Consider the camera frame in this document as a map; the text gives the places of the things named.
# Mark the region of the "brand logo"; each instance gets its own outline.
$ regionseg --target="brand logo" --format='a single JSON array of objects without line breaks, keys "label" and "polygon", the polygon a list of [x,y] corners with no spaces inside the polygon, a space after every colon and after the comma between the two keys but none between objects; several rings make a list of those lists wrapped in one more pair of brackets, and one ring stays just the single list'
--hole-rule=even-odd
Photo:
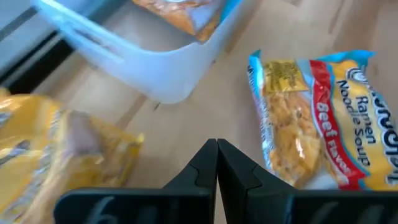
[{"label": "brand logo", "polygon": [[350,68],[346,72],[346,77],[359,83],[368,84],[368,79],[360,68]]}]

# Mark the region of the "white plastic bin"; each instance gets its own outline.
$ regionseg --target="white plastic bin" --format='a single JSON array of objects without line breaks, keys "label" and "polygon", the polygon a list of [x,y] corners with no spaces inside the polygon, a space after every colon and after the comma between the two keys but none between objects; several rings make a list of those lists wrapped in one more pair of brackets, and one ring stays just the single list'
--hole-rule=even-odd
[{"label": "white plastic bin", "polygon": [[102,25],[74,11],[73,1],[84,0],[36,0],[35,5],[91,63],[154,100],[177,103],[208,71],[253,0],[240,0],[204,44],[132,1]]}]

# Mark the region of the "yellow plastic bag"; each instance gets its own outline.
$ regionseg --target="yellow plastic bag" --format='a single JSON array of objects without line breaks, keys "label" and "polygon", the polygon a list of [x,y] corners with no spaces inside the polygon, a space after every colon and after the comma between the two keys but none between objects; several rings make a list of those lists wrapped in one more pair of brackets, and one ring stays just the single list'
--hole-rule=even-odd
[{"label": "yellow plastic bag", "polygon": [[0,92],[0,223],[53,223],[66,191],[121,186],[142,140],[49,98]]},{"label": "yellow plastic bag", "polygon": [[296,188],[398,190],[398,135],[365,76],[372,52],[249,59],[267,169]]}]

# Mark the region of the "ramen noodle soup package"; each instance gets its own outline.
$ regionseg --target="ramen noodle soup package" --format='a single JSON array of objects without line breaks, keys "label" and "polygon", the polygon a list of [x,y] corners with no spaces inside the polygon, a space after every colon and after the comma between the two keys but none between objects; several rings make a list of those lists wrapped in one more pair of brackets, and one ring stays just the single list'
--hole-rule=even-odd
[{"label": "ramen noodle soup package", "polygon": [[221,19],[225,0],[132,0],[163,17],[180,30],[204,42],[214,33]]},{"label": "ramen noodle soup package", "polygon": [[141,143],[46,97],[2,90],[0,223],[53,223],[66,191],[122,186]]},{"label": "ramen noodle soup package", "polygon": [[262,63],[248,78],[269,172],[300,189],[398,190],[398,135],[365,76],[372,52]]}]

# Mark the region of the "instant noodle package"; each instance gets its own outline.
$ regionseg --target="instant noodle package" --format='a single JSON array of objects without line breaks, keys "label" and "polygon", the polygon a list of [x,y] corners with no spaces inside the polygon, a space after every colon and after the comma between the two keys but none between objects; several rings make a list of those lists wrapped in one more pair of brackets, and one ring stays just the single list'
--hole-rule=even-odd
[{"label": "instant noodle package", "polygon": [[49,98],[2,90],[0,223],[53,223],[66,191],[122,186],[142,140]]},{"label": "instant noodle package", "polygon": [[225,0],[132,0],[159,15],[176,28],[204,42],[214,33],[221,19]]},{"label": "instant noodle package", "polygon": [[372,52],[249,58],[269,172],[299,189],[398,190],[398,135],[365,72]]}]

